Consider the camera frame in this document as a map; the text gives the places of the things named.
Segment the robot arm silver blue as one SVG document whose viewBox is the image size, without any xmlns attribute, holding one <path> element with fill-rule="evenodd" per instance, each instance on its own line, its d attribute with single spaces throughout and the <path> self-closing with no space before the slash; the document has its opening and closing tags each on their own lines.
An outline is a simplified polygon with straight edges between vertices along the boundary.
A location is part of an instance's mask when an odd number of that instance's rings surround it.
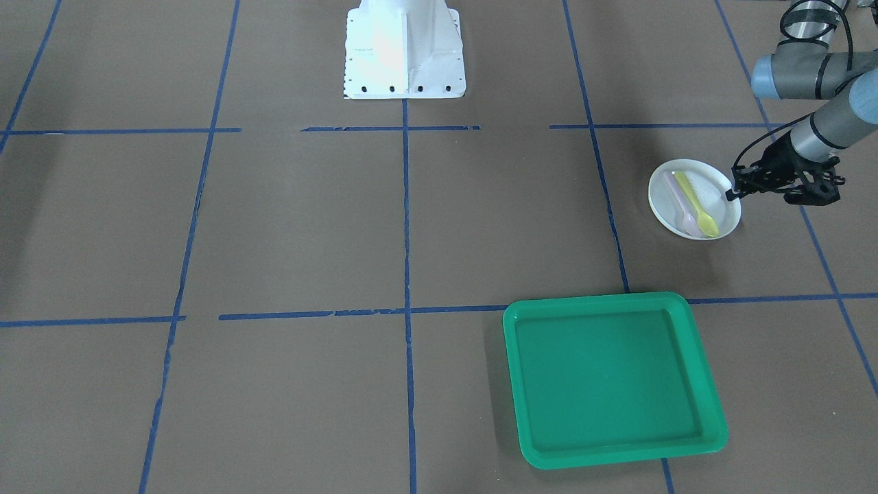
<svg viewBox="0 0 878 494">
<path fill-rule="evenodd" d="M 792 1 L 779 21 L 774 53 L 750 75 L 756 97 L 814 100 L 822 106 L 767 132 L 752 165 L 733 163 L 728 201 L 776 193 L 786 203 L 825 206 L 840 199 L 846 179 L 840 153 L 874 134 L 876 53 L 855 50 L 846 1 Z"/>
</svg>

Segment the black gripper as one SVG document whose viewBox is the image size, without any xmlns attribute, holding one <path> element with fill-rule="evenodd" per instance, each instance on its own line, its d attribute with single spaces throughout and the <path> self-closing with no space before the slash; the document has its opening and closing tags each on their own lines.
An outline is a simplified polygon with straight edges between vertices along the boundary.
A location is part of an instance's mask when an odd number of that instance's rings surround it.
<svg viewBox="0 0 878 494">
<path fill-rule="evenodd" d="M 738 185 L 726 190 L 726 200 L 740 200 L 744 193 L 810 193 L 815 182 L 805 174 L 815 166 L 793 147 L 772 145 L 751 166 L 738 169 Z"/>
</svg>

